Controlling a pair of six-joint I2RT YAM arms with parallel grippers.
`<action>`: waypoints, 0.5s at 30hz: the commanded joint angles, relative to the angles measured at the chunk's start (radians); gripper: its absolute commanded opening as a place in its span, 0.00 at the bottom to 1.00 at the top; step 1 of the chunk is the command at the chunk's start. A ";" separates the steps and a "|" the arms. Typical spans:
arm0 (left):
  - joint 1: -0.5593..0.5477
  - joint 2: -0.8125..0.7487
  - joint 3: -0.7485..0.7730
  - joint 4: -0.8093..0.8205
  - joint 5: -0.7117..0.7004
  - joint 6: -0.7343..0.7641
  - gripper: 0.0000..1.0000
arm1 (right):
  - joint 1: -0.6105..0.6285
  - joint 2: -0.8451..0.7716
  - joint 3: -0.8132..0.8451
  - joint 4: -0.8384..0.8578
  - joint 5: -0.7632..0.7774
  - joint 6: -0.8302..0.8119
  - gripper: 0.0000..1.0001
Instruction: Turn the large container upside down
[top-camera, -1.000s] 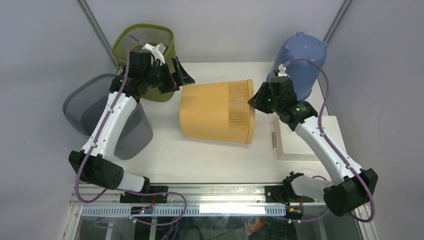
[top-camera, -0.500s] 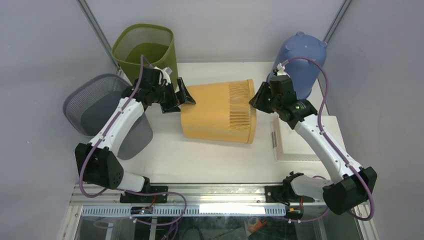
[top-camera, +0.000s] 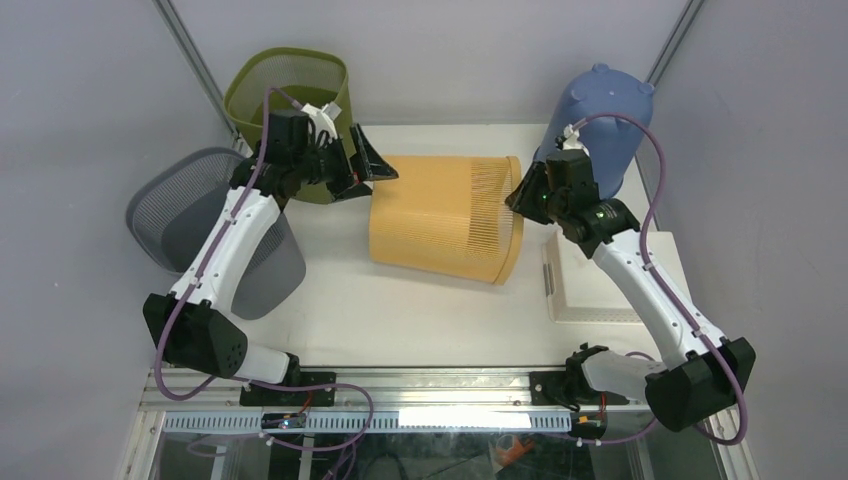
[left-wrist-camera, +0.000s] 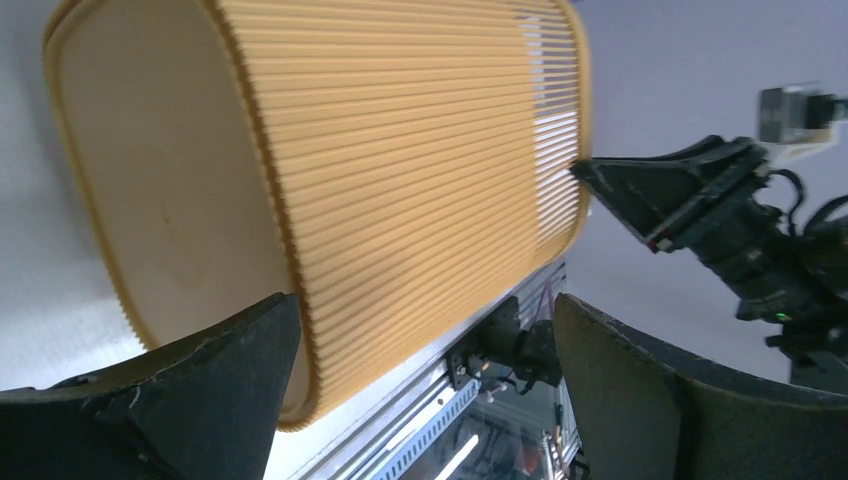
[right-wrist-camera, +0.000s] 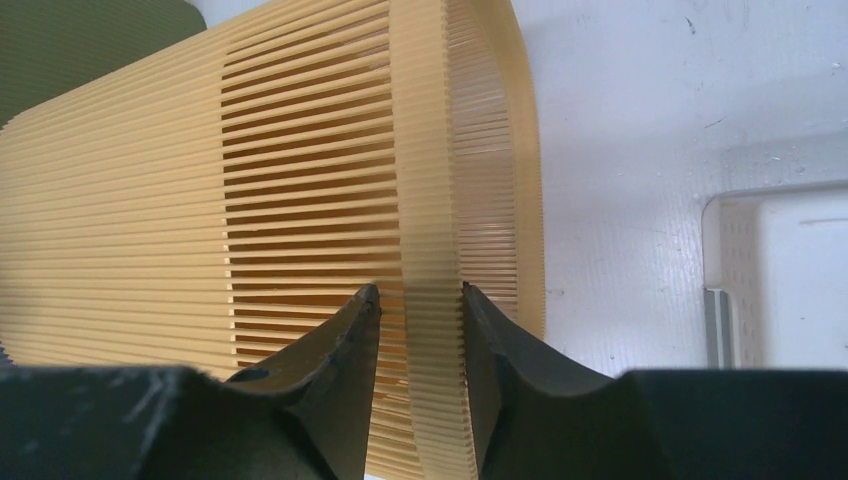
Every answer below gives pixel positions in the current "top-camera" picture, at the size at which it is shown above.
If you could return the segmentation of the large blue plastic bucket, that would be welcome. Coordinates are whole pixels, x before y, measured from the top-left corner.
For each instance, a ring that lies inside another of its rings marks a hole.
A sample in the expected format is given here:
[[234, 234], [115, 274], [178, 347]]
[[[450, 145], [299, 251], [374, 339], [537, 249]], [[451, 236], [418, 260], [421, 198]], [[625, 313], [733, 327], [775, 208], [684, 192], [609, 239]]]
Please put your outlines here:
[[653, 116], [655, 87], [626, 72], [597, 63], [572, 79], [563, 91], [552, 118], [534, 152], [543, 161], [556, 149], [556, 138], [566, 126], [603, 113], [580, 129], [579, 139], [588, 148], [600, 197], [611, 198], [620, 190], [624, 175], [643, 139], [643, 132], [616, 113], [648, 126]]

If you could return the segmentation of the yellow mesh bin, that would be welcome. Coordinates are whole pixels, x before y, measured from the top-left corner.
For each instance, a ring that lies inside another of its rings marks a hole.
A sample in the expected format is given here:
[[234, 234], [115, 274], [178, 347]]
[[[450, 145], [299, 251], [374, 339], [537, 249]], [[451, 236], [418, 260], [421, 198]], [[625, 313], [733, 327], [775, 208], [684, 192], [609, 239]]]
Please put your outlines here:
[[377, 263], [506, 283], [523, 219], [505, 204], [521, 180], [514, 156], [394, 155], [399, 176], [375, 184], [369, 254]]

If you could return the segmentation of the white perforated plastic basket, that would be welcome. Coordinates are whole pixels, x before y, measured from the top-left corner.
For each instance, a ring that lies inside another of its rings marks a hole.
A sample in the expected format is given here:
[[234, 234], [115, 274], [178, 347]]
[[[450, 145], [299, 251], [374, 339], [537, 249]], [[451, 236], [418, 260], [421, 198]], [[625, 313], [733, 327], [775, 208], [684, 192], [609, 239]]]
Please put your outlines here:
[[614, 282], [562, 235], [551, 235], [542, 247], [542, 266], [552, 322], [641, 322]]

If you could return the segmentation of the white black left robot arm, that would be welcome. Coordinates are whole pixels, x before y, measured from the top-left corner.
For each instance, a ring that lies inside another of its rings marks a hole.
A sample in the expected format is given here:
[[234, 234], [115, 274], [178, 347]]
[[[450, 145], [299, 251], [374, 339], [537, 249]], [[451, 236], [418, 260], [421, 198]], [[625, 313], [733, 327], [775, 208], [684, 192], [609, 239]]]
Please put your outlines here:
[[293, 355], [252, 343], [232, 311], [238, 285], [262, 239], [305, 185], [323, 184], [335, 200], [370, 194], [370, 183], [399, 174], [354, 124], [338, 133], [326, 108], [266, 114], [258, 151], [229, 182], [222, 209], [186, 272], [166, 295], [151, 294], [143, 316], [156, 345], [154, 375], [165, 362], [213, 378], [262, 383], [277, 406], [294, 403], [300, 378]]

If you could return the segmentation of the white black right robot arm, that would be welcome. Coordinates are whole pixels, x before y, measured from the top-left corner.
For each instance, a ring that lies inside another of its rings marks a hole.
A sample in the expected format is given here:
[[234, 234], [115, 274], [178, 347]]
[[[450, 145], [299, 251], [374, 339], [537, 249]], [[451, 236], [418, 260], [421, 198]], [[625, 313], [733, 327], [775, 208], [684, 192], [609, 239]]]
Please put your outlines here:
[[564, 150], [533, 162], [505, 204], [528, 220], [560, 227], [622, 292], [660, 353], [649, 361], [585, 344], [566, 359], [565, 378], [552, 391], [556, 399], [572, 410], [606, 392], [644, 401], [673, 432], [699, 429], [736, 407], [736, 434], [713, 440], [740, 443], [748, 428], [744, 390], [756, 360], [752, 345], [729, 339], [665, 278], [630, 209], [601, 198], [589, 156]]

